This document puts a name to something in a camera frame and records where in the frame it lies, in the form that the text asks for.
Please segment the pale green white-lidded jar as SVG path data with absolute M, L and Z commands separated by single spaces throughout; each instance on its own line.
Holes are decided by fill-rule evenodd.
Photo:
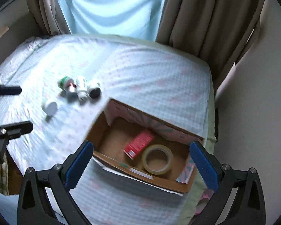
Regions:
M 47 116 L 52 117 L 58 110 L 58 105 L 56 102 L 48 100 L 42 104 L 42 110 Z

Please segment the white supplement bottle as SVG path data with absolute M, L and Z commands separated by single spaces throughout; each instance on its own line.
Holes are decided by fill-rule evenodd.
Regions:
M 76 79 L 76 93 L 79 101 L 83 102 L 88 99 L 87 81 L 84 76 L 78 76 Z

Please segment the dark green label white jar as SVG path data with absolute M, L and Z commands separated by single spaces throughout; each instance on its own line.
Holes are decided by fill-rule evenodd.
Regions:
M 73 79 L 70 78 L 69 76 L 65 76 L 63 78 L 61 78 L 58 81 L 58 87 L 62 90 L 62 91 L 66 91 L 66 88 L 73 83 Z

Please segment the checkered floral bed sheet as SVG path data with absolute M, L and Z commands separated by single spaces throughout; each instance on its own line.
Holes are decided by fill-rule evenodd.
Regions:
M 81 102 L 58 81 L 78 76 L 100 83 L 98 98 Z M 31 121 L 30 134 L 7 149 L 18 169 L 51 168 L 75 152 L 99 111 L 113 98 L 203 137 L 214 151 L 214 90 L 206 62 L 154 42 L 116 36 L 30 38 L 0 65 L 0 82 L 19 85 L 20 95 L 0 97 L 0 125 Z M 47 116 L 46 101 L 57 112 Z M 196 175 L 186 195 L 104 170 L 92 160 L 71 195 L 92 224 L 188 224 L 206 185 Z

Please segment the red and silver cream jar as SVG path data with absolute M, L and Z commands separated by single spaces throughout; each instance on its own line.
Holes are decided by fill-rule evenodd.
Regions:
M 66 93 L 71 97 L 76 95 L 76 85 L 74 83 L 69 83 L 66 88 Z

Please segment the yellow packing tape roll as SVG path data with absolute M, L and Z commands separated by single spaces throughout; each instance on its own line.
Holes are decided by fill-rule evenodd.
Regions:
M 143 168 L 153 175 L 167 173 L 173 164 L 173 153 L 164 145 L 152 145 L 145 149 L 141 161 Z

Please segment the black and white small bottle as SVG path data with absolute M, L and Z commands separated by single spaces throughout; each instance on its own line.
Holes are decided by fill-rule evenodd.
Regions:
M 101 95 L 100 83 L 96 80 L 92 80 L 87 84 L 87 90 L 90 98 L 95 99 Z

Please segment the beige drape curtain left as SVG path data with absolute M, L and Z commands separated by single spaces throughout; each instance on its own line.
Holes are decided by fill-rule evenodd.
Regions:
M 46 35 L 70 34 L 57 0 L 26 0 L 29 12 Z

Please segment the cardboard box with pink flaps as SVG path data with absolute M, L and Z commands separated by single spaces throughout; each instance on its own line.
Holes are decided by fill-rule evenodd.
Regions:
M 86 139 L 94 157 L 112 170 L 178 194 L 190 191 L 196 174 L 190 144 L 203 143 L 203 137 L 115 99 L 99 111 Z

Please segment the red rectangular carton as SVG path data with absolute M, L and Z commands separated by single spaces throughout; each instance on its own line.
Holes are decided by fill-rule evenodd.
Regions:
M 142 130 L 136 137 L 126 144 L 123 148 L 124 153 L 134 159 L 139 155 L 155 138 L 155 135 L 150 130 Z

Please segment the light blue sheer curtain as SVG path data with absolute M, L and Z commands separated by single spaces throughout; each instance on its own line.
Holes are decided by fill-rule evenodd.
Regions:
M 57 0 L 71 34 L 155 41 L 165 0 Z

